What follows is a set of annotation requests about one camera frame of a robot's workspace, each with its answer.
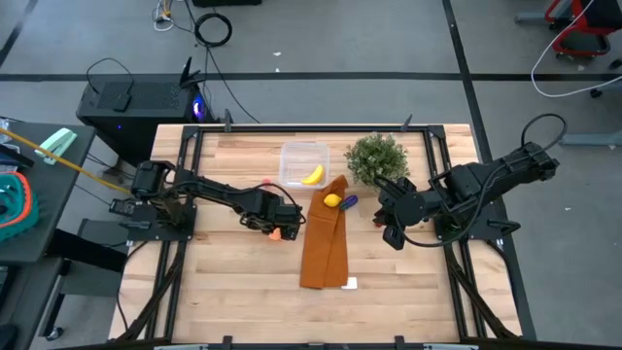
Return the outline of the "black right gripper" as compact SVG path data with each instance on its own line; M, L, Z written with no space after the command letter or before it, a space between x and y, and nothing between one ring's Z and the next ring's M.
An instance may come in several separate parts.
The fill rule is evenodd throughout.
M374 213L373 223L383 224L383 240L396 251L402 250L405 239L399 227L411 227L429 219L431 191L418 191L405 177L394 182L380 175L376 177L376 186L381 208Z

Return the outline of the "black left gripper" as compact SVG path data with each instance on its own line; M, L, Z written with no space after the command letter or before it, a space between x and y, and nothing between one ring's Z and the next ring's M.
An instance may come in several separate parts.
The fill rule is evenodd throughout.
M252 230L270 232L280 228L281 238L295 241L301 223L301 209L280 194L263 189L253 189L241 194L240 223Z

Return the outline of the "yellow toy banana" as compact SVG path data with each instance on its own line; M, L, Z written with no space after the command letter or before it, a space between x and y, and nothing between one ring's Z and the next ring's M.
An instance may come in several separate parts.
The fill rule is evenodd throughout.
M324 179L325 168L319 164L314 171L301 180L302 185L313 186L321 183Z

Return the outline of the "clear plastic tupperware container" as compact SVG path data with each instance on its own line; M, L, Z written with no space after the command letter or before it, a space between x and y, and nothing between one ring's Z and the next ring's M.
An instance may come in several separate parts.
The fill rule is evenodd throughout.
M301 180L310 175L321 164L325 168L324 179L313 186L301 184ZM292 189L320 189L328 182L330 152L328 145L317 142L286 142L281 148L279 183Z

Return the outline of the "orange folded cloth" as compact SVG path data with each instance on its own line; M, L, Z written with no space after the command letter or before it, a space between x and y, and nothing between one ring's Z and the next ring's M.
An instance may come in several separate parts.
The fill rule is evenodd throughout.
M329 194L343 197L348 188L344 175L313 192L307 212L299 285L303 288L341 288L347 284L348 253L346 215L339 205L328 207Z

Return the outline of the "green potted plant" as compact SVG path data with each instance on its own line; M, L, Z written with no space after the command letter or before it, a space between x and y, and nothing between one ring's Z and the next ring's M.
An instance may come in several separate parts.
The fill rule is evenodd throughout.
M407 151L392 134L372 132L349 145L344 157L355 183L373 186L378 176L394 181L410 175Z

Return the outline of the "small black power brick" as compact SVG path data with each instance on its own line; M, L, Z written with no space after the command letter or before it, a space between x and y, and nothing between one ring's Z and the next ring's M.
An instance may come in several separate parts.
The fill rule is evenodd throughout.
M137 206L137 202L133 199L115 198L112 200L108 211L116 215L120 215L124 217L131 217L135 211L136 206Z

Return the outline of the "black wifi antenna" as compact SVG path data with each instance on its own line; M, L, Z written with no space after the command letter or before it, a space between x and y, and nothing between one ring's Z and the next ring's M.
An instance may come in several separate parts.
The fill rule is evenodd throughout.
M183 68L182 74L180 76L179 87L180 88L189 88L193 85L197 85L205 81L204 78L200 77L200 70L196 70L191 72L191 61L192 57L190 56Z

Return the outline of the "black computer tower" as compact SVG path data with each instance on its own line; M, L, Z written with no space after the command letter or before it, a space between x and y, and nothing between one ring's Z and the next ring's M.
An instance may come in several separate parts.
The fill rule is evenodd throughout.
M213 123L199 84L180 88L179 75L94 77L76 115L125 162L150 158L161 124Z

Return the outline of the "black side table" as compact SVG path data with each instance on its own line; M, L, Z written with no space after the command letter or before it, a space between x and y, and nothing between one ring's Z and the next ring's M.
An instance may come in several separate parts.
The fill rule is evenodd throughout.
M62 127L77 134L77 138L62 157L82 166L95 136L91 126L11 122L9 130L40 145ZM33 167L20 172L37 196L40 214L34 227L15 238L0 242L0 264L35 263L46 254L79 173L59 162L55 165L46 164L41 157L35 155L32 148L16 139L9 144L18 145L21 154L34 161Z

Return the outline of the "black floor box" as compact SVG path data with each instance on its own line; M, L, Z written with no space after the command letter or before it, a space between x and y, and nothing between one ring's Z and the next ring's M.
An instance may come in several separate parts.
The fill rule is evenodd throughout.
M222 6L256 6L263 0L191 0L196 7L222 7Z

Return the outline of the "mint green stapler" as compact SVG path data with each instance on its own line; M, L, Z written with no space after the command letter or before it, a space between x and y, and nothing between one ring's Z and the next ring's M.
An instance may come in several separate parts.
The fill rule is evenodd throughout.
M76 138L77 134L74 131L69 128L62 127L46 139L40 145L40 148L49 151L57 157L62 157Z

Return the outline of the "teal and orange object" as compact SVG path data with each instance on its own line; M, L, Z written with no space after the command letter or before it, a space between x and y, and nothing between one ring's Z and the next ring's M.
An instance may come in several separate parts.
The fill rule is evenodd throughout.
M39 217L38 198L27 179L19 172L0 172L0 242L34 228Z

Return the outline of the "red and black cart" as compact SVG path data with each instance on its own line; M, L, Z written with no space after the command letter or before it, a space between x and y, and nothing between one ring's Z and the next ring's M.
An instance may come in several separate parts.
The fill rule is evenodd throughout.
M552 43L558 59L605 55L610 51L608 36L622 30L617 0L553 0L544 19L551 30L559 29Z

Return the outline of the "black metal table frame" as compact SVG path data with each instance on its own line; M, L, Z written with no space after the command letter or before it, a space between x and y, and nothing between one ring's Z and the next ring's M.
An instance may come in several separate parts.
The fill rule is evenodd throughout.
M180 162L200 175L246 188L277 181L286 142L328 145L331 177L346 175L346 148L374 131L373 125L245 124L185 137L179 125L163 125L151 156ZM372 221L376 192L351 183L359 201L346 212L349 275L356 290L305 289L299 285L303 243L274 241L239 225L229 208L197 202L195 234L187 245L176 309L161 308L155 331L176 342L236 343L456 341L492 334L467 294L449 274L440 248L408 243L396 251ZM421 223L409 238L433 243L434 227Z

